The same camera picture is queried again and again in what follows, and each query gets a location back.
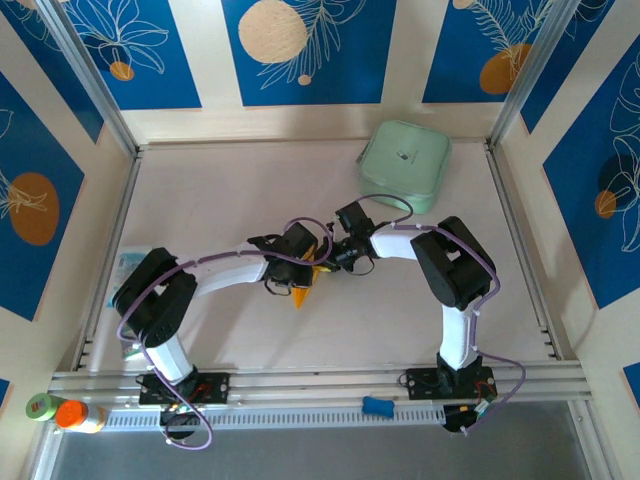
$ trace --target bottle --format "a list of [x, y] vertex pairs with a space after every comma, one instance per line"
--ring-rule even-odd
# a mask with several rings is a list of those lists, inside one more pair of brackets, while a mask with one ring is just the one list
[[107, 423], [108, 413], [102, 407], [78, 400], [67, 400], [56, 412], [56, 424], [60, 428], [81, 433], [96, 433]]
[[38, 393], [29, 399], [25, 407], [27, 417], [36, 422], [46, 422], [52, 419], [60, 405], [66, 402], [66, 399], [49, 395], [48, 393]]

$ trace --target orange bottle cap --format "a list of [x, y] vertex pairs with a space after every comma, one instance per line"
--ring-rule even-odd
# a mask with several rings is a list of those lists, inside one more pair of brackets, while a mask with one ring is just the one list
[[88, 412], [87, 405], [77, 400], [67, 400], [56, 412], [56, 424], [60, 428], [73, 428], [79, 425], [87, 419]]

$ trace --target green plastic container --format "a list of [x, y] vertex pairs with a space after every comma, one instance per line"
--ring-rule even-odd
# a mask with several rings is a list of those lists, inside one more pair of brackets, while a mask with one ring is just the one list
[[64, 398], [49, 395], [48, 393], [38, 393], [27, 402], [25, 413], [31, 420], [46, 422], [53, 418], [58, 411], [58, 407], [64, 402]]
[[[410, 123], [384, 122], [362, 152], [360, 193], [397, 195], [417, 214], [427, 213], [436, 202], [447, 164], [451, 139]], [[407, 210], [391, 198], [373, 198]]]

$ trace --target blue eraser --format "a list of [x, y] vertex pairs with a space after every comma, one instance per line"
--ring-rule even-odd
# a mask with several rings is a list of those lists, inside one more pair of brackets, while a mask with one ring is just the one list
[[362, 413], [365, 415], [381, 415], [387, 418], [393, 418], [393, 409], [396, 404], [391, 400], [380, 400], [373, 397], [364, 397], [362, 399]]

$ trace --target white vent grille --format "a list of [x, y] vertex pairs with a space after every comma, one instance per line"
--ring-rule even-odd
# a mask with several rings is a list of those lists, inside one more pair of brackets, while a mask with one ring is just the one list
[[[364, 415], [358, 408], [299, 408], [271, 410], [211, 410], [207, 419], [218, 430], [270, 428], [342, 428], [366, 426], [443, 425], [442, 406], [396, 407], [394, 418]], [[148, 431], [159, 428], [159, 412], [113, 411], [104, 431]]]

